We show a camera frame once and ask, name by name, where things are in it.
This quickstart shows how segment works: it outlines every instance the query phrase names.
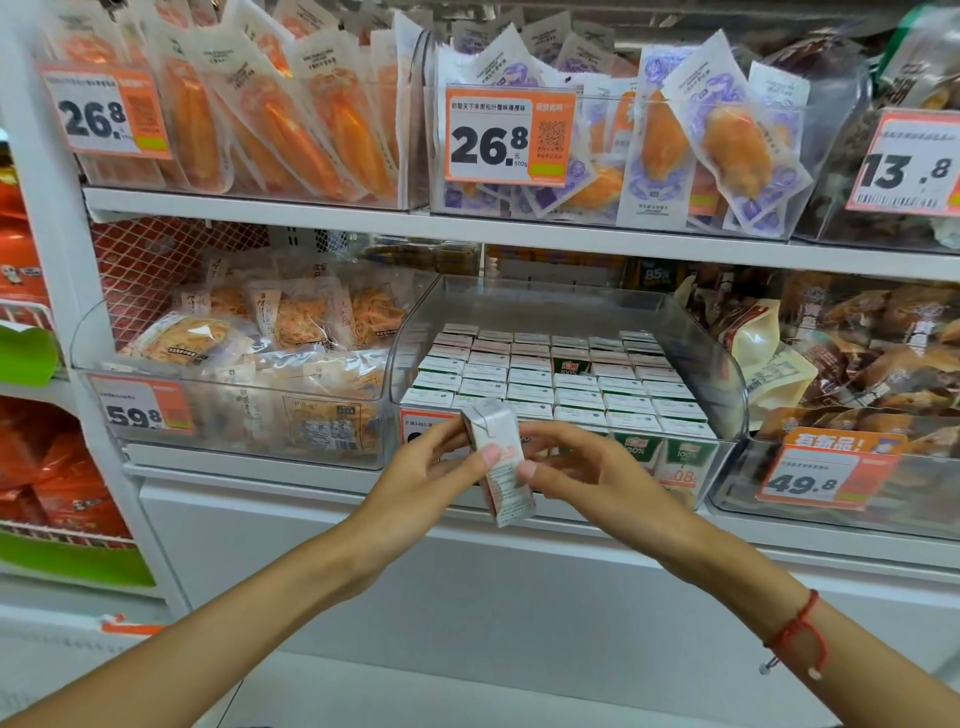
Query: fingernail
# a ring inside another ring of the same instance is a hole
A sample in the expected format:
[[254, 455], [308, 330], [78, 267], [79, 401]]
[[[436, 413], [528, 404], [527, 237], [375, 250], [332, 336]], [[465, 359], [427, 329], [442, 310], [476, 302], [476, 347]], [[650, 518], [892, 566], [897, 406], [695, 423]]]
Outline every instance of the fingernail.
[[516, 466], [516, 474], [518, 474], [524, 480], [532, 480], [536, 471], [537, 463], [533, 462], [532, 460], [524, 460], [522, 463]]
[[496, 465], [496, 461], [500, 459], [500, 447], [497, 445], [487, 445], [480, 450], [480, 454], [483, 455], [483, 461], [487, 464], [487, 467], [492, 468]]

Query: qr code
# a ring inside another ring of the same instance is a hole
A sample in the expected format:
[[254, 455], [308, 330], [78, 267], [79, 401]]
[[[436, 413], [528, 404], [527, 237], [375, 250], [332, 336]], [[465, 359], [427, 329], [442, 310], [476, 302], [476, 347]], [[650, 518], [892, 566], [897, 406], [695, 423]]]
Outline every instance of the qr code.
[[308, 448], [356, 450], [350, 420], [303, 420], [300, 423], [300, 438]]
[[541, 154], [562, 152], [564, 150], [565, 136], [565, 121], [541, 121], [540, 133], [537, 139], [537, 151]]

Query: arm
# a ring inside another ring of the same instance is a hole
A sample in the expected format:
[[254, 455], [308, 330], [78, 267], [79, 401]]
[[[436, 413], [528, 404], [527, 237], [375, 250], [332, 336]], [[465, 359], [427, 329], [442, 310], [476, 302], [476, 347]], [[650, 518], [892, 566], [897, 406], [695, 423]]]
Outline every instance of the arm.
[[[807, 587], [746, 542], [683, 508], [615, 441], [564, 423], [530, 423], [520, 431], [533, 438], [525, 452], [572, 449], [522, 463], [517, 471], [531, 486], [566, 500], [614, 538], [715, 597], [762, 642], [806, 604]], [[821, 679], [807, 673], [819, 655], [810, 631], [777, 657], [847, 728], [957, 725], [960, 695], [856, 622], [824, 601], [807, 621], [829, 650]]]
[[193, 725], [300, 627], [366, 590], [496, 462], [499, 451], [491, 447], [456, 468], [436, 463], [466, 443], [460, 420], [432, 427], [396, 454], [346, 520], [0, 725]]

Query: barcode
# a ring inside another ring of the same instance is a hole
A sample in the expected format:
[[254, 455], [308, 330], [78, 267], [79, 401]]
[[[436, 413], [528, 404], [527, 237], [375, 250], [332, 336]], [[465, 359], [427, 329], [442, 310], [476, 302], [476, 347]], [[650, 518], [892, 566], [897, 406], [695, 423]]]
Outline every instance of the barcode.
[[540, 153], [562, 152], [564, 150], [565, 136], [565, 121], [541, 121], [539, 138], [537, 140], [537, 151]]
[[916, 195], [875, 195], [870, 192], [857, 192], [858, 205], [876, 207], [896, 207], [901, 209], [936, 209], [940, 200], [932, 197], [918, 197]]
[[144, 134], [160, 133], [160, 123], [159, 119], [156, 118], [156, 108], [149, 96], [136, 96], [131, 94], [126, 98], [126, 102], [130, 107], [127, 109], [129, 116], [136, 119], [137, 126], [143, 130]]
[[350, 420], [303, 420], [300, 423], [300, 438], [308, 448], [359, 449]]

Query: sticker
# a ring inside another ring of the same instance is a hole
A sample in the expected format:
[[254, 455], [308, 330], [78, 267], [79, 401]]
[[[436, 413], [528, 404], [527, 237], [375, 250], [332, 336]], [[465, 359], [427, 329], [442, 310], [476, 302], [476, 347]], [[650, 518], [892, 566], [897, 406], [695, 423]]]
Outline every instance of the sticker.
[[194, 431], [190, 406], [176, 382], [90, 375], [90, 383], [111, 425]]
[[900, 460], [906, 435], [795, 427], [757, 500], [861, 511]]
[[[459, 412], [429, 412], [422, 409], [400, 409], [400, 437], [403, 443], [412, 443], [433, 425], [459, 418]], [[467, 457], [469, 447], [455, 449], [441, 456], [441, 460], [452, 460], [456, 457]]]
[[960, 113], [883, 112], [847, 209], [960, 216]]
[[70, 150], [78, 154], [172, 159], [154, 79], [119, 66], [39, 67]]
[[568, 90], [449, 87], [446, 178], [563, 187], [576, 104]]

